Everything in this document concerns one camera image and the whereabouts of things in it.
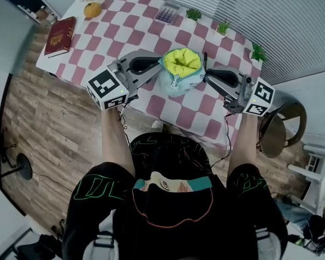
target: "white sneaker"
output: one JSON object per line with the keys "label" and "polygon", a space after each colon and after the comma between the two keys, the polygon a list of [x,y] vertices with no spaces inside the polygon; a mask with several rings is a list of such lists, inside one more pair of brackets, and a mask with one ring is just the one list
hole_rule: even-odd
{"label": "white sneaker", "polygon": [[163,131],[164,129],[164,123],[160,120],[155,120],[155,122],[153,122],[151,129],[156,129],[156,131]]}

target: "cable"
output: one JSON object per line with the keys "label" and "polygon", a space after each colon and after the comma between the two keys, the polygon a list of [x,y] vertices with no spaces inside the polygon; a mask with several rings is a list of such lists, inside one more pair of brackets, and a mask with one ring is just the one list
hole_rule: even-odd
{"label": "cable", "polygon": [[123,109],[121,110],[121,112],[118,111],[118,114],[119,114],[119,121],[121,122],[121,120],[123,119],[122,126],[123,126],[123,129],[124,129],[124,135],[125,135],[125,137],[126,137],[126,141],[127,141],[128,145],[130,145],[129,137],[128,137],[128,135],[125,133],[125,130],[126,130],[128,127],[125,126],[126,121],[125,121],[125,118],[124,118],[124,115],[123,115],[124,109],[125,109],[125,107],[126,107],[127,105],[128,105],[128,103],[125,103],[125,105],[124,105]]}
{"label": "cable", "polygon": [[[228,114],[228,115],[224,116],[224,121],[225,121],[225,123],[226,123],[226,125],[227,125],[226,136],[225,136],[225,127],[224,127],[224,138],[225,138],[225,146],[226,146],[226,152],[225,152],[225,155],[224,155],[220,160],[216,161],[216,162],[211,166],[211,168],[213,168],[214,165],[218,164],[219,162],[221,162],[222,160],[224,160],[226,157],[228,157],[228,156],[231,154],[231,152],[232,152],[232,148],[231,148],[231,140],[230,140],[230,137],[229,137],[229,124],[228,124],[228,120],[227,120],[228,116],[230,116],[230,115],[232,115],[232,114]],[[227,142],[227,139],[229,140],[229,145],[230,145],[230,147],[229,147],[229,152],[228,152],[228,142]]]}
{"label": "cable", "polygon": [[68,190],[70,193],[72,193],[72,191],[71,191],[69,188],[66,188],[64,185],[62,185],[62,184],[60,184],[59,182],[57,182],[57,181],[51,179],[51,177],[49,177],[48,175],[42,175],[42,174],[39,174],[39,173],[37,173],[37,172],[35,172],[35,171],[33,171],[32,173],[37,174],[38,176],[41,176],[41,177],[47,177],[49,180],[51,180],[51,181],[53,181],[54,183],[56,183],[56,184],[62,186],[64,189],[66,189],[66,190]]}
{"label": "cable", "polygon": [[303,235],[303,232],[302,232],[301,229],[298,229],[298,228],[297,228],[297,227],[296,227],[292,222],[289,221],[289,223],[291,224],[291,226],[292,226],[293,228],[296,229],[297,232],[299,232],[301,235]]}

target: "red book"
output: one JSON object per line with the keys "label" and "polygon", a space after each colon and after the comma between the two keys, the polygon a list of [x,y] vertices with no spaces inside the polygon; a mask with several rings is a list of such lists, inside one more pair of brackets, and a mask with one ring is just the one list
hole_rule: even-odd
{"label": "red book", "polygon": [[49,58],[67,53],[70,50],[76,17],[60,20],[52,25],[45,45],[44,55]]}

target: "green plant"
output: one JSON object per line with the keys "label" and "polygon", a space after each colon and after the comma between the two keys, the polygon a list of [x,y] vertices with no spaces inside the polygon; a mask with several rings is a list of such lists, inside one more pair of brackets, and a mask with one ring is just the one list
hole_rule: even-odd
{"label": "green plant", "polygon": [[224,22],[220,22],[217,27],[217,32],[219,34],[225,36],[229,27],[230,27],[230,22],[226,22],[226,20]]}
{"label": "green plant", "polygon": [[191,20],[197,21],[201,18],[201,12],[197,9],[189,9],[186,11],[186,17],[190,18]]}
{"label": "green plant", "polygon": [[253,54],[251,55],[252,59],[255,59],[257,61],[263,61],[263,62],[267,62],[267,58],[265,55],[265,51],[262,49],[261,45],[257,45],[255,43],[253,43]]}

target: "checkered tablecloth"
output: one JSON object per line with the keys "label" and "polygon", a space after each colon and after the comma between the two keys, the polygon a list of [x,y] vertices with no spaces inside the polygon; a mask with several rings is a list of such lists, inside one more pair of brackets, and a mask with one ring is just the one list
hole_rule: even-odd
{"label": "checkered tablecloth", "polygon": [[[59,78],[85,87],[94,73],[125,54],[145,49],[160,55],[171,49],[188,47],[207,52],[207,67],[232,66],[244,74],[258,77],[261,63],[252,63],[249,52],[252,44],[241,34],[229,29],[225,38],[215,33],[217,22],[202,17],[191,28],[185,22],[186,9],[173,25],[167,26],[153,19],[162,0],[96,0],[102,4],[100,16],[91,20],[77,18],[78,24],[70,52],[64,54],[56,72]],[[221,97],[208,84],[201,83],[186,95],[172,98],[163,93],[157,81],[139,89],[139,99],[130,106],[144,114],[161,119],[188,131],[208,146],[223,147],[224,116]],[[229,136],[235,143],[239,126],[238,116],[228,118]]]}

